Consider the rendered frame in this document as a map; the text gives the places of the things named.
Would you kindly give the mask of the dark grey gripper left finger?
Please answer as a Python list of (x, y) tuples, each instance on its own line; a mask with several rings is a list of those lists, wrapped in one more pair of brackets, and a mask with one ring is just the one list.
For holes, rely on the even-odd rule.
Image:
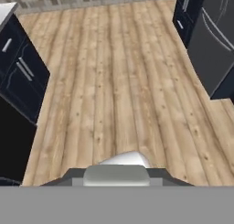
[(84, 173), (85, 168), (70, 168), (62, 177), (47, 182), (44, 184), (44, 187), (71, 187), (72, 179), (77, 178), (79, 181), (82, 181)]

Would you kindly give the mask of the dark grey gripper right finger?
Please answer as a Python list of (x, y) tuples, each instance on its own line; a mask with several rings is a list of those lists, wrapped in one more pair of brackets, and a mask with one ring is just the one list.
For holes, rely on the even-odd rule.
[(159, 184), (164, 187), (168, 187), (168, 186), (190, 187), (191, 186), (191, 184), (171, 176), (165, 168), (147, 168), (147, 173), (151, 179), (151, 184), (153, 185)]

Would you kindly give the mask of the white rounded object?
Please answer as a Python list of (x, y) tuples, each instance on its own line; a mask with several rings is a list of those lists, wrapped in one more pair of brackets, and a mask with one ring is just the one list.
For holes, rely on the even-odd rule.
[(130, 151), (115, 155), (101, 162), (101, 165), (142, 165), (145, 168), (150, 168), (148, 159), (137, 151)]

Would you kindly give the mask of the pale grey rounded block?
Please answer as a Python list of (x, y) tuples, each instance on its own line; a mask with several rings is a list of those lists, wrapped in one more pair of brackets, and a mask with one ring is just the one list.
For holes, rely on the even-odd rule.
[(92, 165), (83, 176), (85, 187), (148, 187), (150, 177), (142, 165)]

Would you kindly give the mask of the black panel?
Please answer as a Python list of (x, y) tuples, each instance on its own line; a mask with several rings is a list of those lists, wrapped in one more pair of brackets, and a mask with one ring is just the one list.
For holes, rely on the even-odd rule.
[(24, 179), (37, 127), (0, 97), (0, 187)]

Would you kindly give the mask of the dark navy cupboard run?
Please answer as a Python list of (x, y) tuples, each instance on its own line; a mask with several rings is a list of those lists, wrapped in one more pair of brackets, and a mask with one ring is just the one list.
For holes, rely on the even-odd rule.
[(15, 14), (0, 32), (0, 95), (36, 123), (50, 73)]

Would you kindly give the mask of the tall dark navy cupboard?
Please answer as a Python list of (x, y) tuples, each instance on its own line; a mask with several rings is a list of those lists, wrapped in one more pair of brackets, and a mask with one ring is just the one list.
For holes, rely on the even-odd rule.
[(192, 36), (204, 0), (176, 0), (173, 24), (185, 48)]

